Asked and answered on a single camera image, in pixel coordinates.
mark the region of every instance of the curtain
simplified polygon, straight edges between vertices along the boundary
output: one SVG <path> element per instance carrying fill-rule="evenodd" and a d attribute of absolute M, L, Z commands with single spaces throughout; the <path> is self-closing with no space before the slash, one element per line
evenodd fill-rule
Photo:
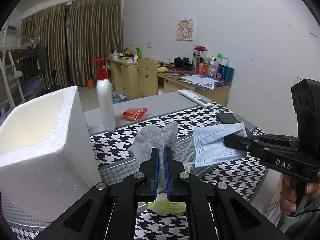
<path fill-rule="evenodd" d="M 90 61 L 122 51 L 121 0 L 75 0 L 71 3 L 68 56 L 71 81 L 96 81 Z"/>
<path fill-rule="evenodd" d="M 65 3 L 43 9 L 23 19 L 20 27 L 20 36 L 40 37 L 40 41 L 47 48 L 48 55 L 48 65 L 45 71 L 46 81 L 48 83 L 51 72 L 56 69 L 56 83 L 62 87 L 69 85 L 64 29 L 65 9 Z M 23 59 L 20 70 L 23 72 L 24 80 L 39 74 L 36 60 L 32 58 Z"/>

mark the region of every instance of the red bottle cap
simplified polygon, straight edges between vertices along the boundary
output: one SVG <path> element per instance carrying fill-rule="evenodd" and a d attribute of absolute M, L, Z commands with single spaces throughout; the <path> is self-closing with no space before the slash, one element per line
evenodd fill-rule
<path fill-rule="evenodd" d="M 98 80 L 108 79 L 108 71 L 103 67 L 104 58 L 99 58 L 91 61 L 91 63 L 96 63 L 96 62 L 99 63 L 99 66 L 100 66 L 100 68 L 97 71 L 97 79 Z"/>

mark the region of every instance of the houndstooth tablecloth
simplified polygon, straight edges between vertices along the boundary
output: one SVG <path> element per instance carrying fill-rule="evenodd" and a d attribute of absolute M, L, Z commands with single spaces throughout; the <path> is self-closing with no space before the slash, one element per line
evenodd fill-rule
<path fill-rule="evenodd" d="M 154 124 L 160 128 L 176 121 L 178 123 L 177 159 L 183 154 L 190 141 L 194 127 L 204 127 L 219 123 L 216 115 L 219 113 L 231 113 L 227 108 L 213 103 L 209 108 L 200 106 L 182 110 L 176 113 L 153 117 L 140 123 L 118 128 L 112 133 L 102 132 L 91 136 L 97 168 L 102 180 L 108 184 L 122 181 L 126 176 L 138 170 L 134 158 L 128 153 L 137 133 L 148 124 Z M 243 119 L 239 115 L 234 116 L 245 123 L 253 135 L 262 134 L 263 131 Z M 191 170 L 191 173 L 202 174 L 202 170 Z M 247 157 L 221 163 L 213 170 L 201 176 L 202 181 L 216 184 L 225 181 L 233 187 L 246 200 L 251 201 L 252 196 L 266 176 L 267 168 L 260 165 L 259 160 L 250 155 Z M 3 215 L 14 231 L 18 239 L 33 239 L 39 231 L 49 225 L 25 214 L 5 196 L 2 197 Z M 135 239 L 188 239 L 188 225 L 186 214 L 159 216 L 149 211 L 137 214 Z"/>

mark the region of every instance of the styrofoam box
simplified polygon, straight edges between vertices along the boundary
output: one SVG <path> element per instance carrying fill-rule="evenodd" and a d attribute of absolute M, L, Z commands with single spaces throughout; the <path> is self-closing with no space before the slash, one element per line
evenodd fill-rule
<path fill-rule="evenodd" d="M 0 127 L 0 191 L 36 219 L 54 221 L 98 182 L 77 86 L 16 107 Z"/>

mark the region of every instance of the white remote control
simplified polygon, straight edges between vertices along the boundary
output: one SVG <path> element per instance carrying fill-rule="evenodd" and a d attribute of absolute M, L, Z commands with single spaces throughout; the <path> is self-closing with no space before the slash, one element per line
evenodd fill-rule
<path fill-rule="evenodd" d="M 196 94 L 192 93 L 191 91 L 189 90 L 186 90 L 186 89 L 181 89 L 181 90 L 178 90 L 178 92 L 180 94 L 182 94 L 183 96 L 191 99 L 192 101 L 194 101 L 195 103 L 197 103 L 198 105 L 201 105 L 205 108 L 209 107 L 209 106 L 212 106 L 212 104 L 206 100 L 204 100 L 203 98 L 197 96 Z"/>

